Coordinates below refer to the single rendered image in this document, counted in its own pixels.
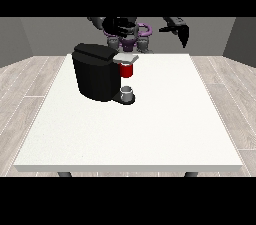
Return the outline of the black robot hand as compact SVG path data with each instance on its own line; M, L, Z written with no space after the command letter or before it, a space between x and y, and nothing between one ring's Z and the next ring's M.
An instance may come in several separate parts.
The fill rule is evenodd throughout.
M163 28L159 29L160 32L172 32L174 35L177 35L181 41L182 47L185 48L189 40L189 26L185 25L175 25L167 24Z
M102 23L106 33L126 38L136 26L135 17L106 17Z

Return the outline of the pale grey machine lid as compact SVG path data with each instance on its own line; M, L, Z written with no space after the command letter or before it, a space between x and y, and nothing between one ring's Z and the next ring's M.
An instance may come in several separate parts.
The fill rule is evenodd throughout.
M137 54L130 53L118 53L113 57L114 63L124 63L124 64L133 64L136 60L139 59Z

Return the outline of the red pod holder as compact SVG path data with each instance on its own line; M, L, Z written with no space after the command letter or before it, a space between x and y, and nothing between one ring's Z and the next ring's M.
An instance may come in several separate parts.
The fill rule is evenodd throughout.
M122 78L130 78L133 75L133 65L132 64L119 64L120 76Z

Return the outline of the black coffee machine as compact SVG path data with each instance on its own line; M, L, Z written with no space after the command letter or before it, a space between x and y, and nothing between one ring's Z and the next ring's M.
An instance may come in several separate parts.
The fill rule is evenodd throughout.
M115 101L123 105L135 102L121 100L121 76L119 64L113 57L119 52L98 44L78 44L72 53L78 89L85 97L100 102Z

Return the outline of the grey trunk with purple rings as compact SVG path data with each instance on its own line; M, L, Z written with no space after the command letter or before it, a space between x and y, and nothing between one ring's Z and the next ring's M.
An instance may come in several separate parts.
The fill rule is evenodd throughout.
M149 53L149 37L152 33L152 27L145 23L137 23L135 27L128 28L126 38L104 32L110 47L117 50L123 49L124 52L132 52L136 49L141 53Z

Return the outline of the small grey cup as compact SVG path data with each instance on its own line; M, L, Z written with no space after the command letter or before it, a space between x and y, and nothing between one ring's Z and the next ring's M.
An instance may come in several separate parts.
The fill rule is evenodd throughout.
M133 98L133 90L130 86L123 86L120 89L121 100L124 102L129 102Z

